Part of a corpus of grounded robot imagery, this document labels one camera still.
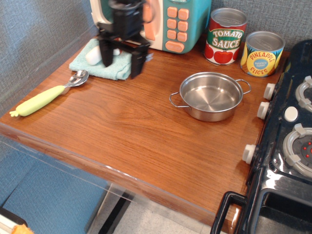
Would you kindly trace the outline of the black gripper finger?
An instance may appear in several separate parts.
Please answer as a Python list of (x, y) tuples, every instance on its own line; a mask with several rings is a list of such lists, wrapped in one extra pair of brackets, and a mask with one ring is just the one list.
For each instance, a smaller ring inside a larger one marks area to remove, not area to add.
[(100, 39), (99, 48), (104, 66), (109, 67), (113, 63), (114, 44), (109, 40)]
[(135, 78), (142, 72), (148, 51), (134, 51), (131, 54), (131, 78)]

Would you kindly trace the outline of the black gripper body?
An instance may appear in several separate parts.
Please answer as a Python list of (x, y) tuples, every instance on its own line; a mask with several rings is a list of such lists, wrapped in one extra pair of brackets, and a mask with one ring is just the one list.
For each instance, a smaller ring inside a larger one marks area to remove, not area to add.
[(113, 22), (111, 24), (97, 23), (100, 39), (106, 39), (114, 44), (115, 49), (128, 53), (148, 51), (150, 43), (144, 39), (142, 30), (144, 0), (110, 0)]

